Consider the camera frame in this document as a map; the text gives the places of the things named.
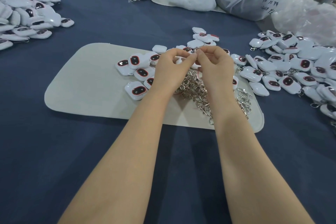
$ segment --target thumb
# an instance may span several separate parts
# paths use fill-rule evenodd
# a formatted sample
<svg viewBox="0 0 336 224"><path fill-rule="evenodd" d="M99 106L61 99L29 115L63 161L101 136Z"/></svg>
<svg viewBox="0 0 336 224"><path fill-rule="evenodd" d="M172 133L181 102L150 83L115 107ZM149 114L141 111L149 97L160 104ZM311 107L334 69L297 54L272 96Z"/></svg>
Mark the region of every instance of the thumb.
<svg viewBox="0 0 336 224"><path fill-rule="evenodd" d="M211 63L209 58L205 55L205 53L201 49L198 48L196 50L196 53L197 53L197 60L202 67L208 66Z"/></svg>
<svg viewBox="0 0 336 224"><path fill-rule="evenodd" d="M186 68L189 69L197 60L197 54L196 53L191 53L183 62L182 65Z"/></svg>

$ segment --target right hand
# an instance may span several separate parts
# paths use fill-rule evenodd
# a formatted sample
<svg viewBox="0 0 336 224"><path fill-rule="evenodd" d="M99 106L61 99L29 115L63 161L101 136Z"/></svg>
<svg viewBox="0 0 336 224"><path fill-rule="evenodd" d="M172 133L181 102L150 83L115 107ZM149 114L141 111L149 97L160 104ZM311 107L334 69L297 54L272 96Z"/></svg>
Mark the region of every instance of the right hand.
<svg viewBox="0 0 336 224"><path fill-rule="evenodd" d="M219 46L202 46L196 53L210 104L216 96L234 99L233 59Z"/></svg>

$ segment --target blue tablecloth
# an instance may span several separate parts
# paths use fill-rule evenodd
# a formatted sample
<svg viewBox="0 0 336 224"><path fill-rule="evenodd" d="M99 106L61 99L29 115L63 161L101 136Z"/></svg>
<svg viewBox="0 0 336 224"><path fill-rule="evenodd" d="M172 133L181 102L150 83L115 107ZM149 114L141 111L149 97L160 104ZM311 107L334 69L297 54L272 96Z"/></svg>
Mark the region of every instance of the blue tablecloth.
<svg viewBox="0 0 336 224"><path fill-rule="evenodd" d="M221 47L250 54L253 22L150 0L62 0L72 28L0 52L0 223L56 223L126 121L58 113L47 86L82 46L103 42L150 50L191 40L191 27L219 35ZM336 140L328 119L284 90L258 97L263 149L316 223L336 222ZM164 125L145 219L230 223L214 131Z"/></svg>

